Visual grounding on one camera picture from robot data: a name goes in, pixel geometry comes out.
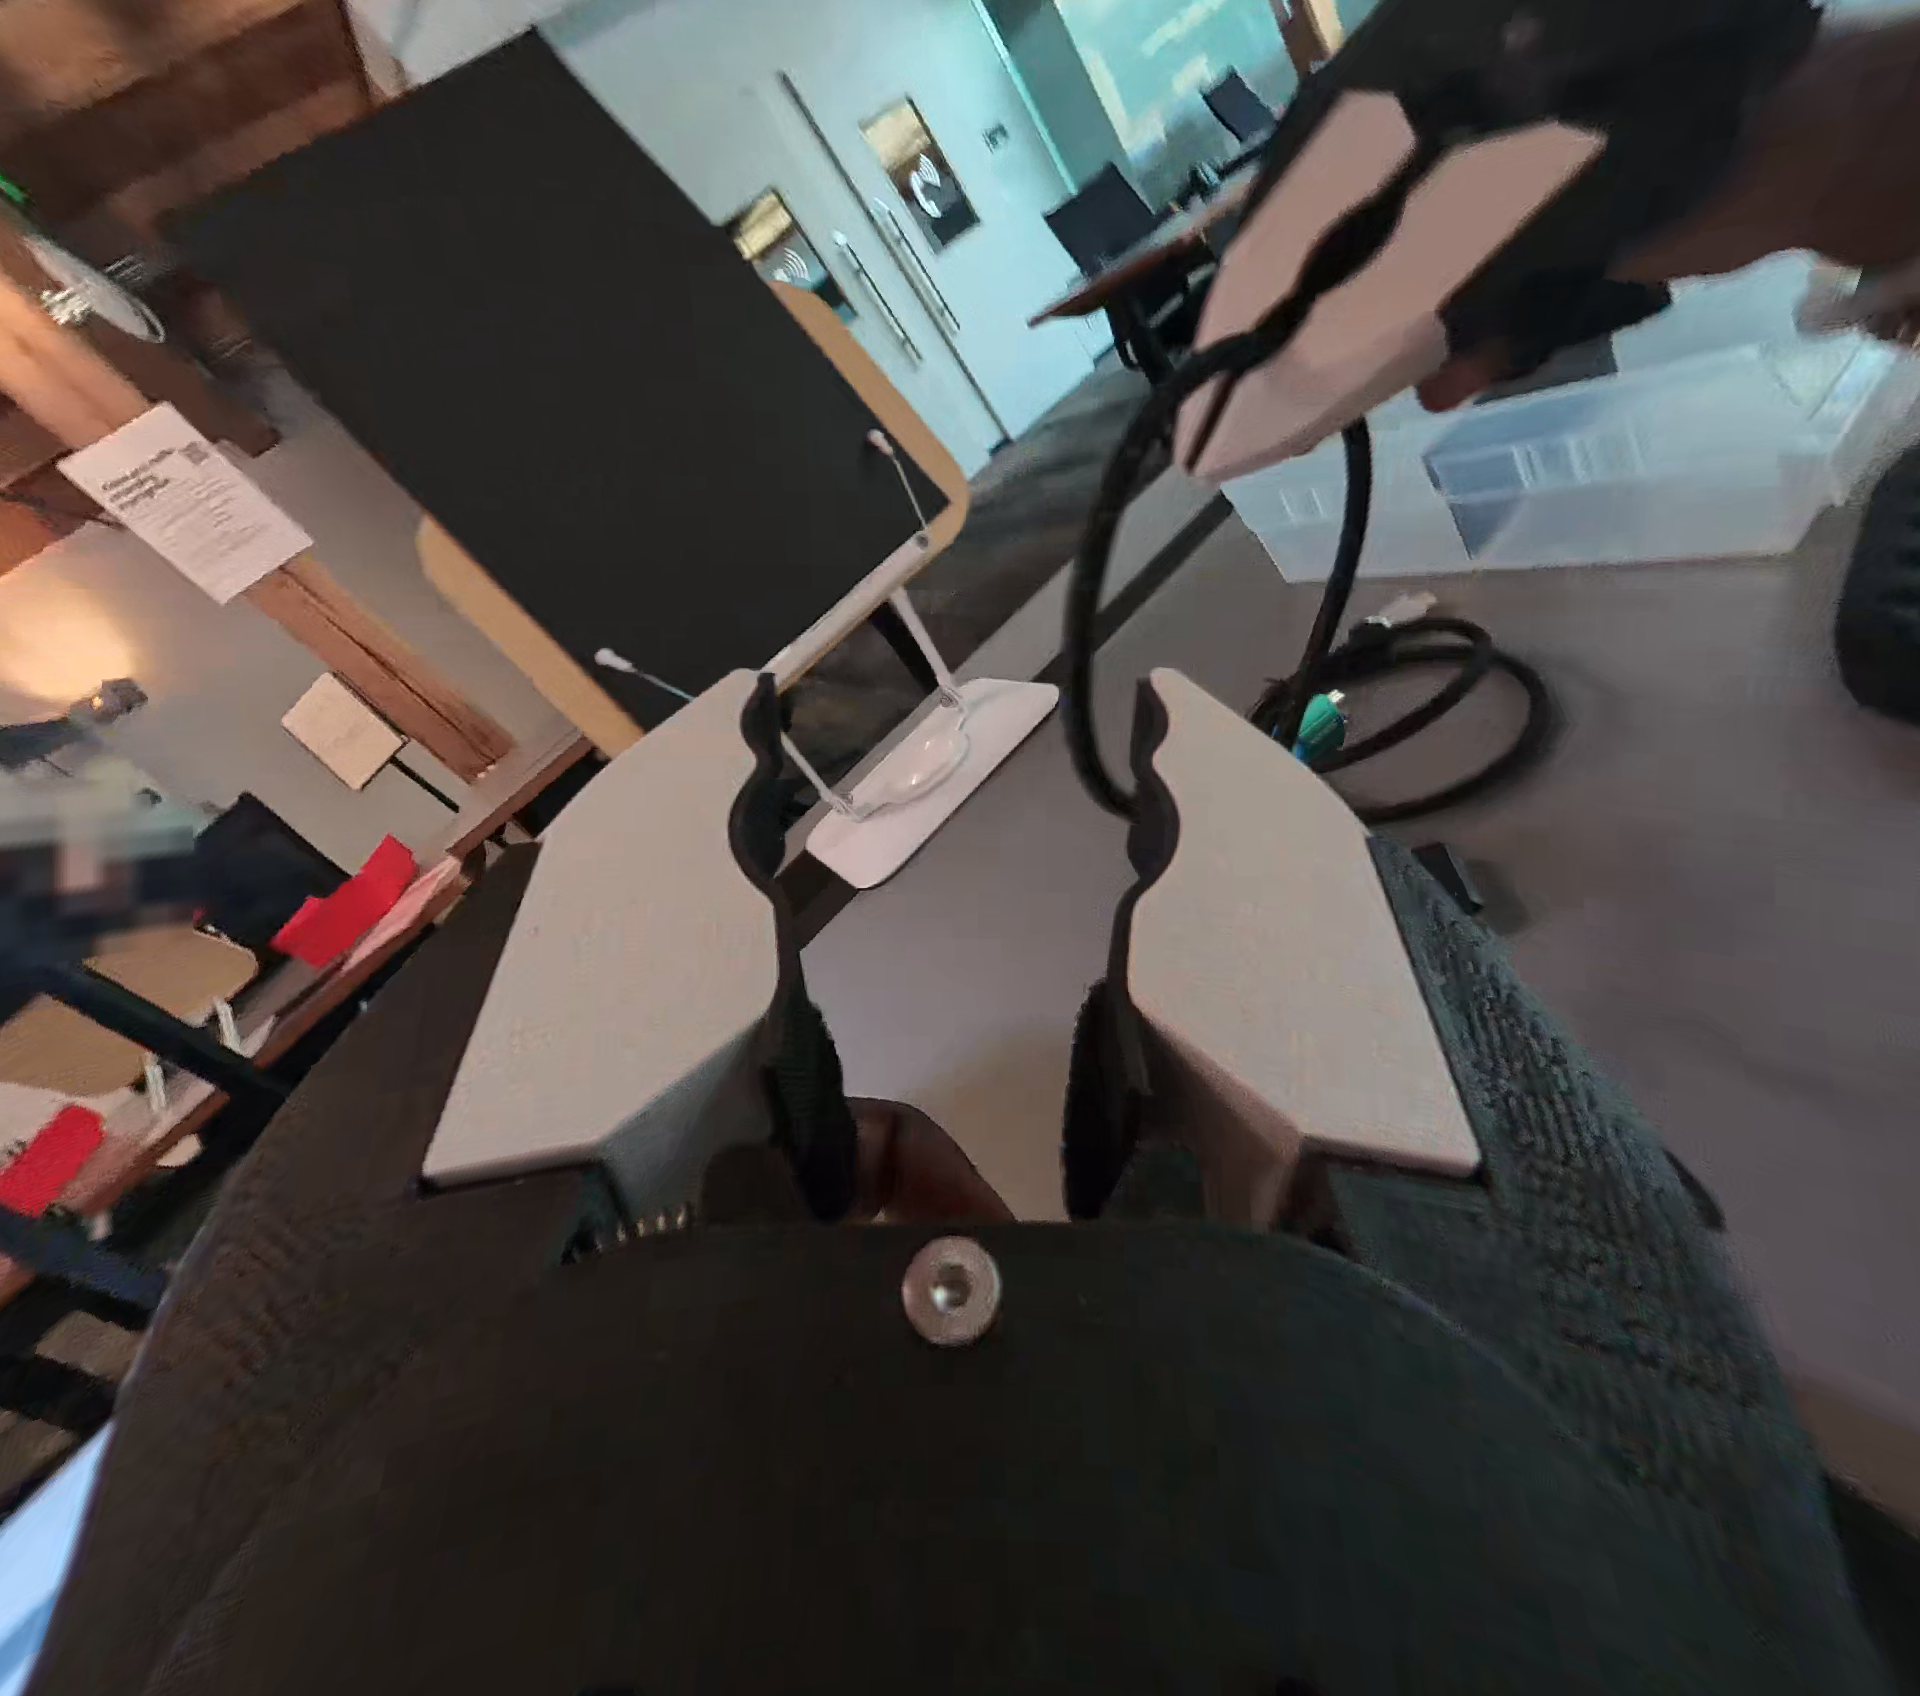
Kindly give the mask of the clear plastic bin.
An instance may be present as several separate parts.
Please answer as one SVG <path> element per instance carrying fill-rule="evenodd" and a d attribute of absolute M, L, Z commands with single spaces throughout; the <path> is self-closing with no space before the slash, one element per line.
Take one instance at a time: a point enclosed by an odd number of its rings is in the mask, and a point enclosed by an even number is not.
<path fill-rule="evenodd" d="M 1610 369 L 1372 417 L 1363 580 L 1789 560 L 1916 435 L 1916 353 L 1798 333 L 1798 255 L 1690 280 Z"/>

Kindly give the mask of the white door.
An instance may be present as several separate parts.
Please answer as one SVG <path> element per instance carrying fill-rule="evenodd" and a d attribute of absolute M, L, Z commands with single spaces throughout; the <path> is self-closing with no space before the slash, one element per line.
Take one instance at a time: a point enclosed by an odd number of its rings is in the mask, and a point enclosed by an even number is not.
<path fill-rule="evenodd" d="M 882 204 L 856 175 L 849 149 L 823 127 L 794 71 L 772 71 L 768 105 L 794 175 L 806 175 L 806 225 L 817 225 L 827 272 L 856 306 L 856 337 L 961 469 L 984 474 L 1010 431 L 967 364 L 954 322 L 931 312 L 925 288 L 912 274 L 882 225 Z"/>

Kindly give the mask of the grey desk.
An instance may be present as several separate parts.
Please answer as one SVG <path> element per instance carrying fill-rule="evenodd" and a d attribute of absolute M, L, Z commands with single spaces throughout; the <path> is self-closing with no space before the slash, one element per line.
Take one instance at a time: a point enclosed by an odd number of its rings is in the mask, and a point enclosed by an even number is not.
<path fill-rule="evenodd" d="M 1854 526 L 1834 507 L 1789 560 L 1426 580 L 1565 714 L 1538 776 L 1432 836 L 1519 977 L 1721 1203 L 1824 1466 L 1916 1523 L 1916 731 L 1834 675 Z M 882 889 L 806 861 L 794 883 L 849 1083 L 1059 1218 L 1066 1041 L 1126 889 L 1059 733 Z"/>

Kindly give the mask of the person's left hand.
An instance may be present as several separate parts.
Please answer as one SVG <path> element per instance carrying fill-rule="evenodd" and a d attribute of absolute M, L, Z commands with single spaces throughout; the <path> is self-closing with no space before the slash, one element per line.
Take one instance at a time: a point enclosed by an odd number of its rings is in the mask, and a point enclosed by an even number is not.
<path fill-rule="evenodd" d="M 972 1157 L 922 1108 L 892 1098 L 849 1098 L 859 1224 L 1010 1224 L 1017 1212 L 972 1166 Z"/>

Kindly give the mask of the wooden office table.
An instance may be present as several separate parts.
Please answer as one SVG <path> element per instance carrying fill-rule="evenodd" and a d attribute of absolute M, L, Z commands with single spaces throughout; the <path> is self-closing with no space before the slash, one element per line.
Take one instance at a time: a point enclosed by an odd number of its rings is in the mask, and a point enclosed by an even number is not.
<path fill-rule="evenodd" d="M 1187 288 L 1219 266 L 1223 236 L 1237 232 L 1258 170 L 1237 170 L 1213 200 L 1177 208 L 1141 243 L 1081 274 L 1072 295 L 1041 306 L 1027 328 L 1106 314 L 1115 348 L 1131 353 L 1147 386 L 1167 378 L 1167 348 L 1150 333 L 1150 295 Z"/>
<path fill-rule="evenodd" d="M 253 1062 L 253 1070 L 293 1080 L 293 1047 L 345 1004 L 365 1004 L 369 990 L 469 894 L 483 852 L 519 841 L 523 804 L 587 761 L 597 761 L 587 733 L 566 733 L 527 761 L 504 761 L 482 787 L 482 804 L 453 819 L 453 841 L 421 856 L 414 883 L 365 939 L 324 968 L 286 959 L 240 990 L 237 1053 Z M 93 1035 L 54 1002 L 7 1021 L 7 1064 L 72 1064 L 79 1053 L 104 1053 L 98 1070 L 114 1080 L 114 1087 L 54 1094 L 7 1080 L 7 1212 L 54 1224 L 54 1235 L 98 1242 L 108 1235 L 114 1203 L 178 1166 L 206 1124 L 227 1108 L 227 1094 L 178 1062 L 145 1053 L 133 1041 Z"/>

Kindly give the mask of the black office chair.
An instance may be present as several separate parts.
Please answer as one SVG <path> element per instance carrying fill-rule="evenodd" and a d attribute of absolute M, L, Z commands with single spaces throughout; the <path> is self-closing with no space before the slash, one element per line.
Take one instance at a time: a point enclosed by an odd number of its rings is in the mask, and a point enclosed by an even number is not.
<path fill-rule="evenodd" d="M 1177 208 L 1167 204 L 1150 208 L 1121 165 L 1101 165 L 1088 189 L 1054 204 L 1041 225 L 1075 257 L 1075 272 L 1090 274 L 1098 266 L 1141 243 L 1150 225 L 1164 225 L 1167 213 Z M 1198 328 L 1198 274 L 1187 288 L 1158 288 L 1147 314 L 1177 364 Z"/>

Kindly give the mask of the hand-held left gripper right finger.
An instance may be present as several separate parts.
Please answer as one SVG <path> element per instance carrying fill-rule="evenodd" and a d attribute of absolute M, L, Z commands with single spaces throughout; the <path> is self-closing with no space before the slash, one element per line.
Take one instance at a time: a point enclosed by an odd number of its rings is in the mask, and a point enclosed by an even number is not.
<path fill-rule="evenodd" d="M 1141 1047 L 1141 1133 L 1205 1182 L 1314 1162 L 1478 1177 L 1370 821 L 1177 670 L 1141 675 L 1131 733 L 1137 883 L 1106 981 Z"/>

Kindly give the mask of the black board with tan frame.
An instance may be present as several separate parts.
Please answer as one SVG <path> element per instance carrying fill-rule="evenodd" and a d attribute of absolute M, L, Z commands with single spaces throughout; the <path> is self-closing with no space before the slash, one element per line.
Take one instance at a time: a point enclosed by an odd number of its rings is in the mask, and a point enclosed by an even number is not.
<path fill-rule="evenodd" d="M 800 678 L 967 522 L 837 314 L 772 288 L 539 41 L 165 208 L 186 274 L 577 675 L 602 754 Z"/>

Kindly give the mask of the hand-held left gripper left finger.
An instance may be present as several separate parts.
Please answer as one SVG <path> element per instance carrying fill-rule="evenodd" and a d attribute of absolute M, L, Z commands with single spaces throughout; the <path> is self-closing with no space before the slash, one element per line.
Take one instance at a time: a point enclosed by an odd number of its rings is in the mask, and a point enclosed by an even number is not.
<path fill-rule="evenodd" d="M 779 687 L 732 670 L 562 804 L 427 1145 L 428 1187 L 566 1166 L 701 1187 L 772 1133 L 752 1043 L 781 943 L 746 841 L 772 747 Z"/>

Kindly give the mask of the red plastic bin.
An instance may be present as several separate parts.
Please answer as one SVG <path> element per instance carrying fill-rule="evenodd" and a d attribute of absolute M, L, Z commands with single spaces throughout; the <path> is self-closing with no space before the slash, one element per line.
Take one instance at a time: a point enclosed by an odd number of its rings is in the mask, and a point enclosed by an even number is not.
<path fill-rule="evenodd" d="M 277 958 L 305 968 L 341 959 L 396 899 L 414 889 L 421 861 L 401 841 L 382 841 L 369 861 L 333 894 L 306 894 L 269 939 Z"/>

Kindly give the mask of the person's right hand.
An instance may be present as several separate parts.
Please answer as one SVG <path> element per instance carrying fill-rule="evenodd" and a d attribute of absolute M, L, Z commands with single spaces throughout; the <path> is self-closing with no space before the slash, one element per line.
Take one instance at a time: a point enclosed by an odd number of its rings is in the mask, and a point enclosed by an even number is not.
<path fill-rule="evenodd" d="M 1873 274 L 1867 328 L 1916 343 L 1920 296 L 1920 6 L 1867 6 L 1741 123 L 1717 191 L 1610 266 L 1621 288 L 1672 288 L 1807 255 Z"/>

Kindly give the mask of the white paper notice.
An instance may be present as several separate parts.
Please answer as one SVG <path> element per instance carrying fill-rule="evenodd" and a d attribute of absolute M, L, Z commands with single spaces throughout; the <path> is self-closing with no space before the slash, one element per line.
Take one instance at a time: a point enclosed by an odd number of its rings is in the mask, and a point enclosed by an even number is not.
<path fill-rule="evenodd" d="M 396 722 L 358 702 L 334 675 L 317 675 L 282 714 L 282 731 L 355 798 L 409 747 Z"/>
<path fill-rule="evenodd" d="M 315 552 L 315 536 L 178 402 L 145 410 L 54 469 L 215 608 Z"/>

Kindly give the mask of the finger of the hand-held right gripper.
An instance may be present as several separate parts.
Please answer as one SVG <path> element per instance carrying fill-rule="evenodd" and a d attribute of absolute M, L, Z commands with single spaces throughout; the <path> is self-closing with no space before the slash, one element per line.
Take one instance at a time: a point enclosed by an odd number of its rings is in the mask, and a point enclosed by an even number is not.
<path fill-rule="evenodd" d="M 1177 463 L 1194 478 L 1237 478 L 1314 455 L 1423 381 L 1447 357 L 1453 295 L 1572 189 L 1601 141 L 1565 123 L 1507 127 L 1426 165 L 1414 141 L 1408 165 L 1308 255 L 1304 288 L 1241 333 L 1271 343 L 1265 357 L 1187 390 Z"/>
<path fill-rule="evenodd" d="M 1394 94 L 1340 94 L 1283 170 L 1244 200 L 1219 250 L 1198 343 L 1241 337 L 1278 312 L 1304 288 L 1308 255 L 1408 165 L 1414 141 Z"/>

